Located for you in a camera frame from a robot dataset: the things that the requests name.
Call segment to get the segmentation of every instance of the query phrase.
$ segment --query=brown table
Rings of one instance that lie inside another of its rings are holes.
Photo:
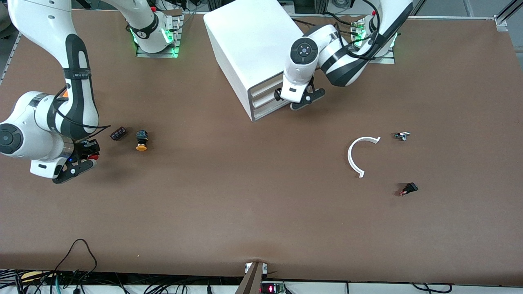
[[[74,12],[100,124],[96,169],[64,185],[0,156],[0,267],[52,269],[85,238],[101,271],[234,275],[261,259],[285,279],[523,285],[522,74],[492,21],[409,20],[396,65],[371,64],[298,112],[249,121],[202,16],[177,59],[134,57],[118,12]],[[321,23],[325,19],[312,19]],[[58,62],[27,39],[0,86],[57,92]],[[392,133],[410,131],[406,142]],[[359,143],[359,179],[347,148]],[[408,182],[419,191],[396,195]],[[78,247],[63,269],[88,269]]]

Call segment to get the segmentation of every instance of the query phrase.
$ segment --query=green led light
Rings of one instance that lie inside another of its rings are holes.
[[[178,58],[178,48],[171,48],[170,52],[173,55],[173,58]]]
[[[136,36],[134,35],[134,33],[131,31],[131,35],[132,35],[132,39],[134,41],[134,43],[138,44],[138,41],[136,40]]]
[[[167,43],[172,43],[173,42],[173,33],[171,33],[170,31],[162,29],[162,35],[164,36],[165,41]]]
[[[365,30],[362,29],[361,33],[356,37],[356,39],[362,40],[365,37]],[[361,47],[363,45],[363,41],[358,41],[355,43],[356,46]]]
[[[391,48],[394,47],[394,42],[396,42],[397,33],[394,35],[394,38],[392,38]]]

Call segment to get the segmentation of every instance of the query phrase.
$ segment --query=small electronic component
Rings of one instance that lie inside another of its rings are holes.
[[[283,283],[272,283],[263,282],[260,285],[260,294],[278,294],[278,293],[285,293],[285,288],[283,286]]]
[[[397,139],[400,139],[402,141],[407,141],[407,137],[410,135],[411,135],[410,132],[401,132],[401,133],[394,134],[394,137]]]
[[[147,134],[147,132],[145,130],[140,130],[136,133],[136,140],[138,141],[136,150],[138,150],[138,151],[147,150],[147,141],[149,141],[149,135]]]
[[[124,127],[120,127],[118,130],[111,134],[111,139],[118,141],[127,135],[127,130]]]
[[[403,188],[403,190],[401,191],[400,196],[404,196],[404,195],[409,194],[410,192],[416,192],[416,191],[418,191],[418,186],[416,186],[416,184],[414,184],[414,183],[408,183],[405,186],[405,188]]]

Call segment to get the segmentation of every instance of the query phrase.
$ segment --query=wire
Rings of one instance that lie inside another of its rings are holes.
[[[53,98],[53,101],[55,101],[58,96],[60,96],[60,94],[62,94],[65,90],[67,89],[67,85],[65,85]],[[107,129],[109,128],[111,125],[108,125],[108,126],[90,126],[90,125],[84,125],[82,123],[79,123],[79,122],[76,122],[72,119],[70,119],[69,117],[65,116],[57,107],[54,103],[52,103],[53,105],[53,108],[54,110],[56,110],[56,113],[58,113],[61,117],[63,117],[66,121],[70,122],[70,123],[74,123],[75,125],[77,126],[80,126],[80,127],[84,127],[84,128],[90,128],[90,129]]]
[[[123,289],[123,292],[124,292],[125,294],[131,294],[131,293],[129,293],[129,292],[127,291],[127,289],[122,285],[122,281],[120,280],[120,277],[118,276],[118,274],[115,273],[115,275],[116,275],[116,278],[118,279],[118,283],[120,283],[120,288]]]
[[[196,11],[198,11],[198,8],[199,8],[199,6],[197,6],[197,7],[195,8],[195,10],[191,13],[191,15],[189,16],[189,18],[188,18],[186,21],[184,20],[184,23],[183,23],[179,28],[171,29],[171,30],[169,30],[169,31],[170,31],[170,32],[175,32],[175,31],[179,31],[179,30],[181,30],[181,29],[185,26],[185,24],[188,23],[188,22],[191,20],[191,18],[196,14]]]
[[[306,24],[306,25],[309,25],[309,26],[317,26],[316,24],[313,24],[311,22],[306,22],[306,21],[303,21],[303,20],[299,20],[299,19],[295,19],[293,18],[292,20],[296,21],[296,22],[300,22],[302,24]],[[342,31],[340,30],[339,32],[342,32],[342,33],[347,33],[347,34],[350,34],[350,35],[353,35],[353,36],[357,36],[358,34],[355,33],[355,32],[349,32],[349,31]]]
[[[87,251],[89,252],[89,255],[91,255],[91,257],[93,258],[93,261],[95,262],[95,266],[88,272],[86,272],[79,280],[78,280],[78,283],[80,283],[87,275],[89,275],[90,273],[92,273],[96,267],[98,266],[98,261],[96,260],[96,257],[95,255],[92,253],[91,251],[91,248],[89,248],[89,244],[87,244],[87,241],[85,241],[84,239],[82,238],[79,238],[79,239],[76,239],[74,240],[73,244],[71,244],[71,247],[69,248],[69,251],[67,252],[67,254],[64,256],[64,258],[62,258],[62,260],[56,265],[56,267],[54,268],[54,272],[56,272],[58,270],[58,267],[62,264],[62,262],[64,262],[67,257],[69,256],[69,253],[71,253],[71,250],[73,250],[73,247],[74,247],[74,244],[76,244],[76,242],[78,241],[82,241],[84,242],[85,244],[85,247],[87,247]]]
[[[374,11],[376,12],[376,20],[377,20],[377,25],[376,25],[376,36],[374,37],[374,40],[373,42],[376,43],[376,40],[378,38],[378,35],[380,34],[380,26],[381,26],[381,17],[380,17],[380,13],[378,11],[378,9],[376,8],[376,6],[374,6],[373,3],[371,3],[369,0],[362,0],[363,2],[367,3],[370,7],[372,7],[372,9],[374,9]]]
[[[334,17],[334,19],[336,19],[337,21],[341,22],[342,24],[350,26],[350,22],[342,20],[341,18],[339,18],[332,12],[325,11],[323,14],[330,15],[330,16]]]
[[[21,284],[22,284],[22,281],[21,281],[20,276],[18,275],[18,271],[15,271],[15,285],[16,285],[16,291],[18,292],[18,294],[24,293],[24,290],[23,290]]]
[[[54,287],[56,288],[56,292],[58,294],[62,294],[62,291],[60,290],[60,285],[58,284],[58,275],[54,278]]]
[[[414,283],[412,283],[412,286],[414,286],[414,288],[416,288],[418,290],[426,291],[426,292],[428,292],[428,294],[432,294],[433,292],[434,293],[447,294],[447,293],[451,293],[452,292],[452,285],[451,284],[447,284],[449,286],[449,289],[446,290],[446,291],[439,291],[439,290],[430,289],[429,286],[427,285],[427,283],[422,283],[422,284],[423,284],[423,286],[425,286],[425,288],[418,287]]]

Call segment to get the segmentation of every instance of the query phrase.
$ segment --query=black cable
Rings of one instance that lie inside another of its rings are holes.
[[[15,285],[16,285],[16,291],[18,292],[18,294],[23,294],[24,290],[22,289],[21,279],[20,279],[20,276],[18,275],[17,271],[15,271]]]
[[[341,18],[339,18],[337,15],[335,15],[332,12],[325,11],[323,14],[330,15],[330,16],[334,17],[337,21],[341,22],[342,24],[350,26],[350,22],[342,20]]]
[[[285,281],[283,281],[283,289],[285,290],[285,294],[294,294],[291,292],[291,290],[287,289],[287,285],[285,285]]]
[[[90,139],[90,138],[92,138],[92,137],[94,137],[94,136],[100,134],[101,132],[105,131],[107,128],[109,128],[109,127],[106,126],[106,127],[102,128],[101,130],[97,131],[96,133],[94,133],[94,134],[90,134],[87,138]]]
[[[80,127],[84,127],[84,128],[90,128],[90,129],[107,129],[109,127],[111,127],[111,125],[108,125],[108,126],[89,126],[89,125],[84,125],[82,123],[79,123],[79,122],[76,122],[72,119],[70,119],[69,117],[65,116],[57,107],[56,105],[54,104],[54,101],[58,98],[58,96],[60,96],[60,94],[62,94],[65,90],[67,89],[67,85],[65,85],[53,98],[53,108],[54,110],[56,111],[57,114],[59,114],[61,117],[63,117],[63,119],[65,119],[66,121],[70,122],[70,123],[74,123],[75,125],[77,126],[80,126]]]
[[[311,23],[311,22],[307,22],[307,21],[303,21],[303,20],[299,20],[299,19],[295,19],[295,18],[293,18],[292,20],[294,20],[294,21],[296,21],[296,22],[299,22],[299,23],[302,23],[302,24],[309,25],[309,26],[317,26],[316,24],[313,24],[313,23]],[[340,30],[340,32],[342,32],[342,33],[347,33],[347,34],[349,34],[349,35],[353,35],[353,36],[357,36],[357,35],[358,35],[358,34],[355,33],[355,32],[342,31],[342,30]]]
[[[131,294],[131,293],[129,293],[129,291],[127,291],[127,289],[122,285],[122,281],[120,280],[120,277],[118,276],[118,274],[115,273],[115,275],[116,275],[116,278],[118,279],[118,283],[120,284],[120,288],[123,289],[123,292],[124,292],[125,294]]]
[[[80,289],[82,290],[82,294],[85,294],[84,285],[82,285],[82,281],[80,281]]]
[[[447,284],[449,286],[449,289],[446,290],[446,291],[439,291],[439,290],[430,289],[429,286],[427,285],[427,283],[422,283],[422,284],[423,284],[423,286],[425,286],[425,288],[418,287],[414,283],[412,283],[412,286],[414,286],[414,288],[416,288],[418,290],[428,292],[428,294],[432,294],[432,292],[434,292],[434,293],[441,293],[441,294],[447,294],[447,293],[451,293],[452,292],[452,285],[451,284]]]
[[[87,276],[88,274],[90,274],[92,271],[94,271],[96,269],[96,267],[98,266],[98,261],[96,260],[96,257],[94,256],[94,254],[91,252],[91,248],[89,248],[89,244],[87,244],[87,241],[85,241],[84,239],[82,238],[79,238],[79,239],[76,239],[74,240],[73,244],[71,244],[71,247],[69,248],[69,251],[67,251],[67,254],[64,256],[64,258],[62,258],[62,260],[56,265],[56,267],[54,268],[54,271],[57,271],[58,268],[60,267],[60,265],[62,264],[62,262],[65,261],[65,259],[69,256],[69,253],[71,253],[71,250],[73,250],[73,247],[74,247],[74,244],[76,244],[76,242],[78,241],[82,241],[84,242],[85,244],[85,247],[87,247],[87,251],[89,252],[89,255],[91,255],[91,257],[93,258],[93,261],[95,262],[95,266],[93,267],[93,269],[91,269],[90,271],[88,271],[85,275],[83,275],[80,280],[82,280],[85,276]]]
[[[342,46],[342,48],[344,47],[343,45],[343,39],[342,39],[342,32],[339,30],[339,24],[338,23],[335,23],[334,24],[334,28],[336,28],[336,30],[338,31],[338,40],[339,40],[339,44]]]
[[[376,43],[376,40],[378,38],[378,35],[380,34],[380,26],[381,26],[381,17],[380,17],[380,13],[378,12],[378,9],[376,8],[376,6],[374,6],[373,3],[371,3],[369,0],[362,0],[363,2],[367,3],[370,7],[372,7],[372,9],[374,9],[374,12],[376,12],[376,20],[377,20],[377,25],[376,25],[376,36],[374,37],[374,40],[373,42]]]

